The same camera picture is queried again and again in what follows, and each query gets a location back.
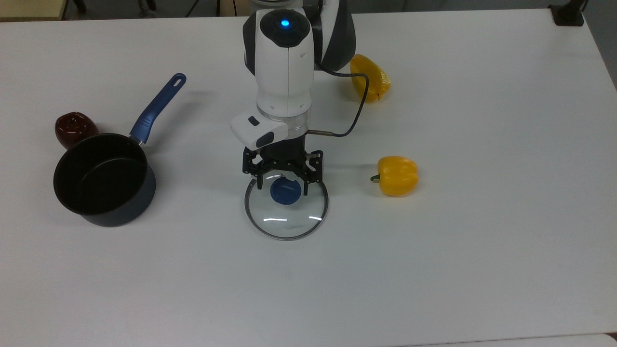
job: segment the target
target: blue handle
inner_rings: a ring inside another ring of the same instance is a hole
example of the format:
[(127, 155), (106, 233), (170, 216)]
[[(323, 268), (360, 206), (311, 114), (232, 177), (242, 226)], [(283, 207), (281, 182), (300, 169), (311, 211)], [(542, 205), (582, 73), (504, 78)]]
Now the blue handle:
[(165, 106), (176, 96), (176, 93), (184, 83), (186, 82), (186, 76), (183, 73), (176, 73), (169, 82), (161, 89), (158, 95), (150, 102), (150, 105), (146, 107), (144, 112), (141, 113), (137, 122), (131, 129), (131, 136), (137, 140), (146, 143), (148, 136), (150, 136), (150, 130), (152, 130), (152, 123), (156, 117), (163, 111)]

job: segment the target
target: black saucepan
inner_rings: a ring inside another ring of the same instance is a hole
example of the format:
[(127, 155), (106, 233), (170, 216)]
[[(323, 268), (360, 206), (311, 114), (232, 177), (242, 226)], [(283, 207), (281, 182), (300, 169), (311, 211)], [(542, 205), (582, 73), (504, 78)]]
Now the black saucepan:
[(94, 135), (62, 156), (54, 173), (54, 191), (64, 207), (102, 227), (126, 224), (146, 210), (156, 179), (141, 145), (185, 82), (186, 76), (176, 74), (139, 116), (130, 136)]

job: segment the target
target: metal rim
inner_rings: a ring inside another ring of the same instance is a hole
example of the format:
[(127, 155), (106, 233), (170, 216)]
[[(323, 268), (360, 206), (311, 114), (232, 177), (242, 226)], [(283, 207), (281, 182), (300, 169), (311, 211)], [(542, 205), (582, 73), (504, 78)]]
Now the metal rim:
[(321, 189), (323, 189), (323, 197), (324, 197), (323, 213), (321, 214), (321, 220), (319, 220), (317, 224), (315, 224), (307, 232), (301, 233), (296, 236), (282, 237), (282, 236), (276, 236), (271, 233), (268, 233), (264, 229), (260, 228), (259, 225), (257, 225), (257, 223), (255, 222), (255, 219), (253, 219), (253, 216), (251, 215), (251, 210), (249, 209), (249, 196), (251, 195), (251, 191), (253, 190), (255, 183), (257, 183), (257, 180), (252, 179), (251, 182), (249, 183), (249, 186), (246, 188), (246, 193), (244, 193), (244, 211), (246, 212), (246, 215), (251, 220), (251, 223), (255, 226), (255, 228), (257, 228), (260, 232), (262, 232), (264, 235), (270, 238), (273, 238), (275, 240), (280, 240), (280, 241), (293, 241), (293, 240), (299, 240), (303, 237), (309, 236), (311, 233), (315, 231), (315, 229), (317, 229), (317, 227), (321, 225), (321, 223), (323, 222), (323, 219), (326, 217), (326, 213), (328, 213), (328, 206), (329, 206), (328, 190), (326, 189), (326, 185), (323, 184), (323, 182), (318, 182)]

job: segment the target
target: dark red apple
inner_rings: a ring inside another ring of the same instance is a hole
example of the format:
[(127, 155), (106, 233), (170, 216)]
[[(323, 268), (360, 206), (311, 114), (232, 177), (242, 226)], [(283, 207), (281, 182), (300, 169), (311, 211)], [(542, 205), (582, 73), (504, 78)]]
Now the dark red apple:
[(56, 120), (56, 137), (66, 149), (98, 133), (99, 129), (94, 122), (83, 113), (67, 113)]

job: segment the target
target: yellow pepper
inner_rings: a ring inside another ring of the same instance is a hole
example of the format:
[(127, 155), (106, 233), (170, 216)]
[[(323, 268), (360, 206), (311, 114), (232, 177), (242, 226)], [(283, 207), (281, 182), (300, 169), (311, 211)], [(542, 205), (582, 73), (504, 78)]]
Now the yellow pepper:
[[(392, 84), (390, 77), (371, 59), (361, 54), (356, 54), (349, 62), (349, 68), (351, 73), (365, 73), (368, 75), (366, 102), (381, 100), (383, 95), (390, 89), (390, 84)], [(363, 77), (352, 77), (351, 80), (354, 83), (356, 92), (362, 97), (366, 87), (366, 80)]]
[(418, 166), (406, 157), (383, 157), (377, 163), (377, 171), (379, 175), (371, 177), (371, 181), (379, 181), (379, 187), (386, 195), (405, 195), (418, 183)]

